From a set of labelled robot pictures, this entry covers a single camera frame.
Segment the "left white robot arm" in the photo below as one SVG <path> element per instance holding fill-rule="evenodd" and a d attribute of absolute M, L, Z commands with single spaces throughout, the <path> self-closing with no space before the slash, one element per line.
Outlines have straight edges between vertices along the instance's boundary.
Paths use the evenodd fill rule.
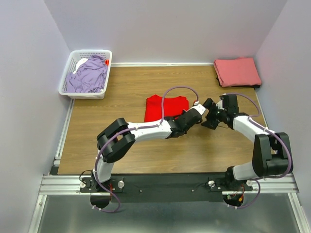
<path fill-rule="evenodd" d="M 91 175 L 91 186 L 98 192 L 104 191 L 111 178 L 114 163 L 123 158 L 134 143 L 183 136 L 192 126 L 202 121 L 205 110 L 199 104 L 178 116 L 167 116 L 145 123 L 116 119 L 97 136 L 98 156 Z"/>

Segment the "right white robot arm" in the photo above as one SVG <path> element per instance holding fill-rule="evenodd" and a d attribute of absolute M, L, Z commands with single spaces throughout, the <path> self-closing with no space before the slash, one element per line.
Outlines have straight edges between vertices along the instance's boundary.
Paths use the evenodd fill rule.
<path fill-rule="evenodd" d="M 215 130 L 219 123 L 224 123 L 253 142 L 252 160 L 229 167 L 220 180 L 226 189 L 235 190 L 252 179 L 282 178 L 293 171 L 289 136 L 263 127 L 248 114 L 240 112 L 236 95 L 222 95 L 218 103 L 208 98 L 203 106 L 208 114 L 202 126 Z"/>

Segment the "red t shirt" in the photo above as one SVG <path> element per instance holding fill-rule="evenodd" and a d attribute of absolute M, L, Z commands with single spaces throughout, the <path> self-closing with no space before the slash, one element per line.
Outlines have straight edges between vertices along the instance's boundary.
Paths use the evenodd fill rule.
<path fill-rule="evenodd" d="M 161 119 L 161 101 L 162 97 L 158 95 L 152 95 L 146 99 L 144 122 L 152 122 Z M 186 97 L 178 96 L 164 99 L 164 117 L 175 117 L 182 114 L 183 110 L 188 109 L 189 101 Z"/>

